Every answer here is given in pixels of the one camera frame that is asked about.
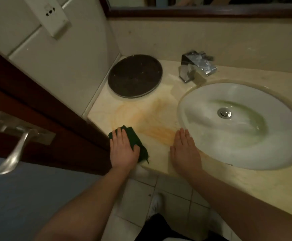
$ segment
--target door hinge plate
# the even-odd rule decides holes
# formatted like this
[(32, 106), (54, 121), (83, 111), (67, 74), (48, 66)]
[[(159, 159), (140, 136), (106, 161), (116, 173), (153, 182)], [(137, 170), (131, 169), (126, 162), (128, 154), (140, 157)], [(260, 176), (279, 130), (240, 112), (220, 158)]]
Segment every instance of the door hinge plate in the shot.
[(33, 138), (31, 141), (38, 142), (44, 145), (50, 145), (55, 137), (55, 133), (50, 132), (46, 129), (40, 128), (34, 124), (28, 123), (22, 119), (15, 116), (11, 116), (5, 112), (0, 111), (0, 132), (13, 135), (16, 137), (21, 137), (22, 129), (37, 129), (39, 135)]

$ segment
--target blue floor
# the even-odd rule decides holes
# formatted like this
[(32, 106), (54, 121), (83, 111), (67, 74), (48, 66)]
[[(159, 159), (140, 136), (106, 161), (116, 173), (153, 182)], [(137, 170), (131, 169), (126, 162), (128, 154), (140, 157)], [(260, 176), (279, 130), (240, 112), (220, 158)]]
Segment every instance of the blue floor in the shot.
[(99, 178), (20, 162), (0, 175), (0, 240), (32, 240), (53, 213)]

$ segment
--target chrome faucet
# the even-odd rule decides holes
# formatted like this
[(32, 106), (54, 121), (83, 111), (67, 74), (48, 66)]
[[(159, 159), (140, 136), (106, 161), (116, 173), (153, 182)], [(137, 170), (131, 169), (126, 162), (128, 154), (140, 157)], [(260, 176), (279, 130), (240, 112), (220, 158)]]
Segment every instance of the chrome faucet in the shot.
[(213, 61), (214, 57), (207, 56), (204, 51), (200, 53), (192, 50), (182, 55), (180, 78), (184, 83), (194, 80), (195, 73), (199, 70), (203, 77), (214, 74), (217, 70), (209, 61)]

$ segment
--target forearm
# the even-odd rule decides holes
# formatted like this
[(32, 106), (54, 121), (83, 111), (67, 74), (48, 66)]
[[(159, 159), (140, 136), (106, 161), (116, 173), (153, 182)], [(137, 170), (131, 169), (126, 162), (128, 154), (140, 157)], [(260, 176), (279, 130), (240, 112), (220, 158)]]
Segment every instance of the forearm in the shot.
[(201, 172), (188, 181), (242, 241), (292, 240), (292, 215)]
[(129, 170), (111, 169), (96, 184), (59, 210), (39, 233), (40, 240), (97, 240)]

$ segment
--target white sneaker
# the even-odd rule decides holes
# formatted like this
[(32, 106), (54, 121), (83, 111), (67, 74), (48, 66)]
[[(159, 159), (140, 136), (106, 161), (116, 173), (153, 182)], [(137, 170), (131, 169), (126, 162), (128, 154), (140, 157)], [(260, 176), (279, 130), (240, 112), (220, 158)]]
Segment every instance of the white sneaker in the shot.
[(151, 216), (160, 213), (164, 207), (164, 196), (161, 193), (157, 193), (153, 196), (151, 206), (147, 214), (147, 219)]

